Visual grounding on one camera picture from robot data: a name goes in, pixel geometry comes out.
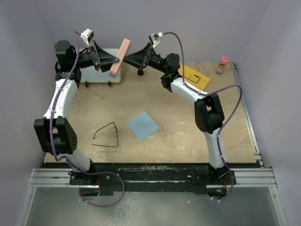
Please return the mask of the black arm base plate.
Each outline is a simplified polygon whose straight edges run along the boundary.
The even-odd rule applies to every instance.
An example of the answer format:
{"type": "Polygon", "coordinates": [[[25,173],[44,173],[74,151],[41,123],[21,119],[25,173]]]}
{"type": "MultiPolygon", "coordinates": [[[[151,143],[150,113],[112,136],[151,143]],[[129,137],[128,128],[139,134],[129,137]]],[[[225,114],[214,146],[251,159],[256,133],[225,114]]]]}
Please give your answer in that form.
{"type": "Polygon", "coordinates": [[[70,185],[99,186],[101,195],[114,192],[227,193],[235,173],[215,170],[207,163],[94,163],[89,175],[73,172],[67,163],[47,162],[43,169],[65,169],[70,185]]]}

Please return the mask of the blue cleaning cloth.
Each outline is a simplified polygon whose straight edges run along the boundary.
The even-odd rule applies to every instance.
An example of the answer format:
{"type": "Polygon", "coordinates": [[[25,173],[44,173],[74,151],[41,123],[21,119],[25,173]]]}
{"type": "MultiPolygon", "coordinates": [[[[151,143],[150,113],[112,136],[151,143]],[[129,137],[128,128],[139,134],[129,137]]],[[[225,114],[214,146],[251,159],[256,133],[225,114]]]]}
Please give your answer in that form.
{"type": "Polygon", "coordinates": [[[138,116],[129,120],[127,122],[127,126],[139,141],[143,141],[159,129],[158,124],[147,112],[142,112],[138,116]]]}

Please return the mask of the thin framed sunglasses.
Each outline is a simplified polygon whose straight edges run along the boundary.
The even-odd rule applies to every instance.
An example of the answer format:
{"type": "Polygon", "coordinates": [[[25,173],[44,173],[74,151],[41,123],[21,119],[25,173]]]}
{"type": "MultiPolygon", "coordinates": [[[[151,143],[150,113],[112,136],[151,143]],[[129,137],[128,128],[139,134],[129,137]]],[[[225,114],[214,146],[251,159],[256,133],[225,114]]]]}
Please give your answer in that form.
{"type": "Polygon", "coordinates": [[[103,148],[117,148],[119,146],[119,133],[115,122],[110,122],[99,128],[93,135],[91,145],[103,148]]]}

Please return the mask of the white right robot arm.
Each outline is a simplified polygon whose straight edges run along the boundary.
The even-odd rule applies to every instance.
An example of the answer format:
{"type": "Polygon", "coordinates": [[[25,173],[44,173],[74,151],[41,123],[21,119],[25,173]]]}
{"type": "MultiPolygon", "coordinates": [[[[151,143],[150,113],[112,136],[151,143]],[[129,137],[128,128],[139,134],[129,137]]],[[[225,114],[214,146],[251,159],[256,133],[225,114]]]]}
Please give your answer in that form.
{"type": "Polygon", "coordinates": [[[224,181],[229,169],[223,150],[222,133],[219,131],[225,117],[218,95],[201,94],[200,90],[192,91],[192,86],[184,84],[179,74],[179,55],[171,53],[162,58],[155,53],[150,43],[142,50],[125,56],[123,61],[138,68],[138,75],[142,75],[147,66],[161,71],[164,74],[160,78],[162,86],[194,105],[195,123],[204,132],[209,152],[209,179],[214,184],[224,181]]]}

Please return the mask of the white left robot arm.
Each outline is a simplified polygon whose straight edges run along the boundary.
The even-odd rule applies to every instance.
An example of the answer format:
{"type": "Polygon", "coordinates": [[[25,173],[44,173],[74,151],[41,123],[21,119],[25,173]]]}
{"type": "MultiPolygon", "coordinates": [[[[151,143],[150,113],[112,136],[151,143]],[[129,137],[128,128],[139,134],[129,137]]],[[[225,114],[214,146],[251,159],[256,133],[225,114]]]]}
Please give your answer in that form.
{"type": "Polygon", "coordinates": [[[67,118],[81,82],[81,69],[94,67],[106,72],[119,59],[96,43],[88,50],[80,51],[67,40],[60,40],[54,49],[57,57],[55,92],[46,113],[36,119],[33,126],[42,151],[51,154],[55,161],[66,160],[73,171],[81,172],[80,179],[91,185],[96,181],[97,173],[92,170],[91,160],[78,148],[77,135],[67,118]]]}

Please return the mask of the pink glasses case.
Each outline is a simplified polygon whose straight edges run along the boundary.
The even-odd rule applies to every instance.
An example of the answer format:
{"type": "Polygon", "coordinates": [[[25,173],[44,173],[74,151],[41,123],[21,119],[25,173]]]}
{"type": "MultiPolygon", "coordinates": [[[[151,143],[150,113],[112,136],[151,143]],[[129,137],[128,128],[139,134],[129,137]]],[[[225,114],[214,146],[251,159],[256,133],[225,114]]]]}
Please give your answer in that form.
{"type": "Polygon", "coordinates": [[[117,52],[117,58],[118,58],[118,62],[113,63],[110,70],[109,70],[109,75],[112,78],[115,78],[121,68],[121,64],[124,60],[124,57],[129,49],[131,41],[129,39],[124,39],[118,52],[117,52]]]}

